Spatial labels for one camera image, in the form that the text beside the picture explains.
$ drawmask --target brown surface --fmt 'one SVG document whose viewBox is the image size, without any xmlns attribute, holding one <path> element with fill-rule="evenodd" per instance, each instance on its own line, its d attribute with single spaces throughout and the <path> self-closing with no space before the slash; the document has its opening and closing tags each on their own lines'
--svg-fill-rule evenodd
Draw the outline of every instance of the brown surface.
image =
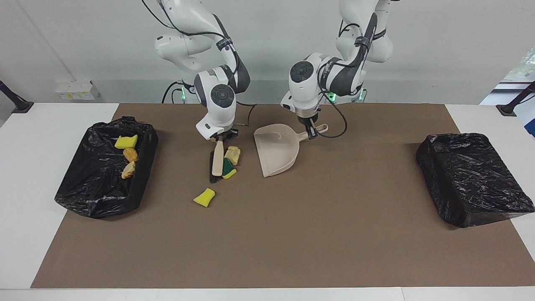
<svg viewBox="0 0 535 301">
<path fill-rule="evenodd" d="M 121 104 L 114 118 L 135 116 L 160 138 L 141 207 L 107 220 L 68 212 L 32 287 L 535 285 L 511 222 L 455 229 L 435 211 L 414 156 L 427 134 L 458 132 L 445 106 L 341 109 L 346 135 L 302 142 L 291 169 L 264 179 L 254 129 L 302 126 L 279 106 L 257 107 L 231 141 L 242 149 L 238 173 L 211 185 L 214 144 L 194 126 L 204 108 Z M 318 122 L 341 129 L 329 107 Z M 206 187 L 217 193 L 209 208 L 192 201 Z"/>
</svg>

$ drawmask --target yellow and green sponge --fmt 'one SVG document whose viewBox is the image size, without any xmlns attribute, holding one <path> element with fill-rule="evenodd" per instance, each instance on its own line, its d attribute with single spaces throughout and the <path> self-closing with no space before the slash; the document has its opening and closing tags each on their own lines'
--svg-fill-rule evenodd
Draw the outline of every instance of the yellow and green sponge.
<svg viewBox="0 0 535 301">
<path fill-rule="evenodd" d="M 236 173 L 236 168 L 229 159 L 224 158 L 223 159 L 223 179 L 227 180 L 230 179 L 230 177 L 234 176 Z"/>
</svg>

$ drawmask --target beige dustpan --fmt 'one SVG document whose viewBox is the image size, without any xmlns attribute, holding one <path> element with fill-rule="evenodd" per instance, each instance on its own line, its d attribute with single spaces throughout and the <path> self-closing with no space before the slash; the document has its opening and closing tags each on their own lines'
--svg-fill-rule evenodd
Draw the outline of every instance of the beige dustpan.
<svg viewBox="0 0 535 301">
<path fill-rule="evenodd" d="M 328 130 L 326 124 L 316 127 L 320 133 Z M 265 177 L 288 170 L 299 152 L 299 142 L 308 139 L 306 132 L 297 134 L 286 124 L 272 124 L 255 131 L 255 143 Z"/>
</svg>

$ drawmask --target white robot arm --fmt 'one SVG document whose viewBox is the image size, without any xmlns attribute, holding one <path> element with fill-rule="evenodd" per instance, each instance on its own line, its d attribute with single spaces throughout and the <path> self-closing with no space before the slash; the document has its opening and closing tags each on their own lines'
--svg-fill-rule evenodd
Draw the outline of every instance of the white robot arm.
<svg viewBox="0 0 535 301">
<path fill-rule="evenodd" d="M 282 100 L 281 106 L 297 114 L 309 139 L 319 135 L 314 122 L 318 119 L 319 104 L 325 93 L 355 95 L 363 84 L 366 58 L 382 63 L 392 55 L 392 42 L 386 34 L 390 2 L 340 0 L 342 25 L 347 24 L 340 28 L 337 39 L 342 58 L 316 52 L 290 70 L 289 97 Z"/>
<path fill-rule="evenodd" d="M 196 128 L 205 138 L 231 138 L 236 111 L 237 93 L 244 92 L 250 83 L 247 69 L 241 61 L 232 39 L 219 18 L 210 13 L 199 0 L 158 0 L 171 25 L 181 35 L 164 35 L 157 38 L 155 47 L 160 56 L 181 67 L 185 87 L 195 93 L 208 113 Z M 215 42 L 225 63 L 212 70 L 201 71 L 202 66 L 190 55 L 210 49 L 204 37 Z"/>
</svg>

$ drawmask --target black plastic bin liner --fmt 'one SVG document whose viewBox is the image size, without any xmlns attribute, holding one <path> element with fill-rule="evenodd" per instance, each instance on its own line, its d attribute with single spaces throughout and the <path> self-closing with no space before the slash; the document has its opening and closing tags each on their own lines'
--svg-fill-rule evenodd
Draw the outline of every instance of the black plastic bin liner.
<svg viewBox="0 0 535 301">
<path fill-rule="evenodd" d="M 483 134 L 429 135 L 416 160 L 447 223 L 465 228 L 535 212 Z"/>
<path fill-rule="evenodd" d="M 138 135 L 139 155 L 134 176 L 122 179 L 128 164 L 122 149 L 115 148 L 119 136 Z M 150 170 L 158 135 L 150 124 L 124 116 L 87 129 L 56 194 L 58 204 L 80 215 L 100 219 L 131 212 L 139 207 Z"/>
</svg>

